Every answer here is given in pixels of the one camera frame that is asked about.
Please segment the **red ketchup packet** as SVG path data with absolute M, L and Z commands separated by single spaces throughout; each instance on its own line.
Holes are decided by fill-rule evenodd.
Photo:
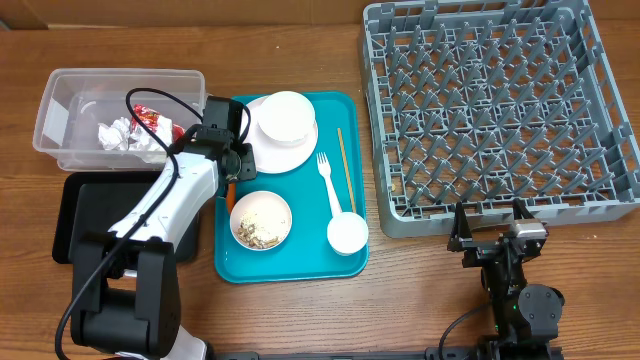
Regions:
M 133 109 L 141 122 L 166 143 L 179 139 L 185 133 L 185 129 L 182 126 L 177 125 L 170 118 L 163 116 L 152 108 L 136 104 Z

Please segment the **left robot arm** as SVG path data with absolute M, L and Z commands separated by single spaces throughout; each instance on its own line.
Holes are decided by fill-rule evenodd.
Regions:
M 212 346 L 181 324 L 175 252 L 209 199 L 255 179 L 247 135 L 192 126 L 136 206 L 107 232 L 78 241 L 73 299 L 59 324 L 75 344 L 128 359 L 213 358 Z

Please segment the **white napkin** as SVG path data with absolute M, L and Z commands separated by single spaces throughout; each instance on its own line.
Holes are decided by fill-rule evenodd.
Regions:
M 146 163 L 163 163 L 166 152 L 136 121 L 121 117 L 111 125 L 98 124 L 98 140 L 104 150 L 133 152 Z

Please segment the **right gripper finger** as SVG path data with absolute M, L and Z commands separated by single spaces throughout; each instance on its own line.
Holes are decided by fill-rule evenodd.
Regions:
M 464 250 L 467 244 L 472 241 L 472 232 L 467 221 L 464 206 L 461 202 L 458 202 L 455 207 L 454 224 L 447 243 L 447 249 Z
M 513 216 L 515 220 L 530 220 L 534 216 L 526 208 L 526 202 L 522 199 L 516 198 L 512 203 Z

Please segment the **pink bowl with food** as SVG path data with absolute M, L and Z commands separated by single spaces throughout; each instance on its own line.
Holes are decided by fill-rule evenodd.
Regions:
M 230 230 L 234 239 L 251 251 L 275 249 L 288 237 L 292 224 L 288 203 L 270 191 L 246 194 L 230 213 Z

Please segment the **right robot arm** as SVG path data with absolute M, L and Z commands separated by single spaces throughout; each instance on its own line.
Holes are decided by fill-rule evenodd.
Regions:
M 460 316 L 441 336 L 437 356 L 454 354 L 463 359 L 561 359 L 562 350 L 550 346 L 558 337 L 563 294 L 546 285 L 530 284 L 523 264 L 538 257 L 548 239 L 544 222 L 535 218 L 521 199 L 512 203 L 514 220 L 493 242 L 473 239 L 462 203 L 455 207 L 454 225 L 447 244 L 451 252 L 463 254 L 462 266 L 479 267 L 489 301 Z M 457 325 L 490 308 L 497 333 L 482 336 L 468 348 L 446 349 L 444 343 Z

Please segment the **orange carrot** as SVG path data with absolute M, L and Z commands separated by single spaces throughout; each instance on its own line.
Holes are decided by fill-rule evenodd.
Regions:
M 232 213 L 236 204 L 236 184 L 230 183 L 226 193 L 226 208 L 229 214 Z

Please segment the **white plastic cup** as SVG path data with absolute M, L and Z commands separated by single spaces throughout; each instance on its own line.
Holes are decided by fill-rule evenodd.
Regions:
M 327 239 L 333 250 L 349 256 L 362 250 L 368 243 L 369 229 L 366 221 L 353 212 L 334 216 L 327 227 Z

